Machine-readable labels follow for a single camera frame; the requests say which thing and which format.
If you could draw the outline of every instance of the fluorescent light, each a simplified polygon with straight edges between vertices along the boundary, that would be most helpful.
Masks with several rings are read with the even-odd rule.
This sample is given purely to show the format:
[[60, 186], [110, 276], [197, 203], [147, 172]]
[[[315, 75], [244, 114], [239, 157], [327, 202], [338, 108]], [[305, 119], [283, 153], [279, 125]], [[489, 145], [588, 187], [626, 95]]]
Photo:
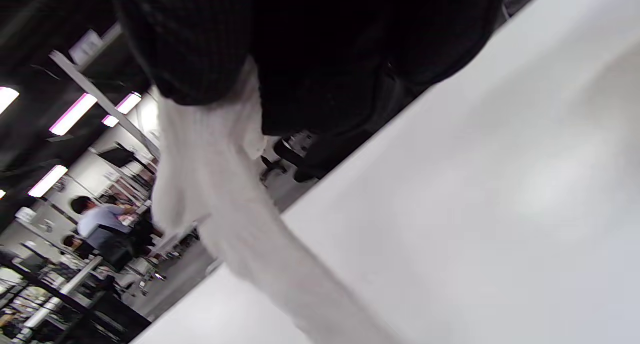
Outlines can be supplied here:
[[73, 125], [80, 120], [82, 115], [84, 115], [91, 106], [93, 106], [98, 99], [94, 98], [89, 94], [83, 94], [80, 98], [75, 102], [75, 104], [71, 105], [71, 107], [64, 113], [64, 115], [60, 116], [60, 118], [53, 124], [53, 126], [49, 129], [52, 133], [56, 135], [64, 135], [71, 129]]
[[36, 186], [34, 186], [30, 191], [29, 195], [34, 196], [36, 198], [44, 195], [55, 183], [60, 180], [60, 178], [66, 173], [66, 168], [62, 165], [54, 166], [44, 178], [42, 178]]
[[[118, 106], [116, 106], [116, 109], [126, 115], [137, 105], [137, 103], [140, 102], [140, 100], [142, 100], [140, 94], [130, 93], [118, 104]], [[114, 116], [107, 115], [102, 119], [102, 123], [108, 127], [114, 127], [118, 123], [118, 119], [114, 118]]]
[[18, 95], [20, 95], [20, 93], [12, 88], [0, 87], [0, 114], [14, 102]]

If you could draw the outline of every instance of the black jacket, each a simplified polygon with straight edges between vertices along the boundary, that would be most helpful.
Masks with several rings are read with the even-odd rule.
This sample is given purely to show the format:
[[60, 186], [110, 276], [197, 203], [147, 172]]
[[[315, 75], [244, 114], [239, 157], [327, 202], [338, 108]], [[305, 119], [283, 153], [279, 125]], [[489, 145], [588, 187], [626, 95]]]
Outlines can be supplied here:
[[114, 0], [138, 61], [180, 105], [224, 97], [253, 55], [263, 133], [320, 134], [315, 173], [471, 61], [502, 1]]

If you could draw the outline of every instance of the white countertop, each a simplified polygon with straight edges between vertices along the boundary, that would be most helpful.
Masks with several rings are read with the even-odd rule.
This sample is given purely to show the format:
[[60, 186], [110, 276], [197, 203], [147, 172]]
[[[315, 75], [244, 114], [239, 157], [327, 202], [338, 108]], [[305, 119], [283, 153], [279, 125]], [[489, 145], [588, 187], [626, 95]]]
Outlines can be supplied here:
[[[407, 343], [640, 342], [637, 2], [537, 0], [286, 223]], [[136, 342], [307, 340], [222, 268]]]

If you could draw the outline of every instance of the man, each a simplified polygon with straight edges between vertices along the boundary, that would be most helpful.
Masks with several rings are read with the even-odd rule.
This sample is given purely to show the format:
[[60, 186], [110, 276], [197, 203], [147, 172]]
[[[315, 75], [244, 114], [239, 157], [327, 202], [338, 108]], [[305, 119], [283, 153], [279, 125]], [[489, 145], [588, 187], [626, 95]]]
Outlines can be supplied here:
[[110, 240], [114, 240], [114, 233], [106, 230], [97, 230], [99, 225], [114, 228], [124, 234], [130, 235], [134, 248], [142, 255], [147, 255], [151, 249], [147, 246], [153, 244], [151, 235], [162, 237], [162, 232], [153, 227], [146, 219], [139, 220], [134, 227], [124, 225], [118, 217], [124, 214], [133, 214], [133, 207], [119, 207], [117, 205], [98, 205], [88, 196], [78, 196], [71, 200], [71, 210], [81, 214], [78, 221], [78, 234], [84, 237], [87, 244], [100, 250]]

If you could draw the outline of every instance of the floor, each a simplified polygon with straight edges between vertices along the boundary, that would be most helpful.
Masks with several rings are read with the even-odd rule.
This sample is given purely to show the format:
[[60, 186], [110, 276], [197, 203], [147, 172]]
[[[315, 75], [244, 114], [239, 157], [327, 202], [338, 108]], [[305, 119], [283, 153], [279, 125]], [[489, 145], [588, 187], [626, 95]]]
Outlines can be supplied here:
[[[293, 170], [290, 166], [288, 168], [286, 174], [272, 173], [265, 183], [267, 191], [280, 211], [290, 207], [315, 184], [315, 182], [304, 184], [294, 182]], [[135, 296], [126, 295], [123, 297], [123, 301], [154, 321], [186, 293], [194, 289], [206, 277], [207, 273], [213, 273], [220, 264], [221, 262], [214, 260], [201, 243], [196, 242], [184, 253], [182, 258], [170, 260], [160, 265], [161, 273], [167, 277], [166, 281], [151, 281], [147, 286], [149, 291], [147, 296], [142, 296], [140, 292], [134, 291]]]

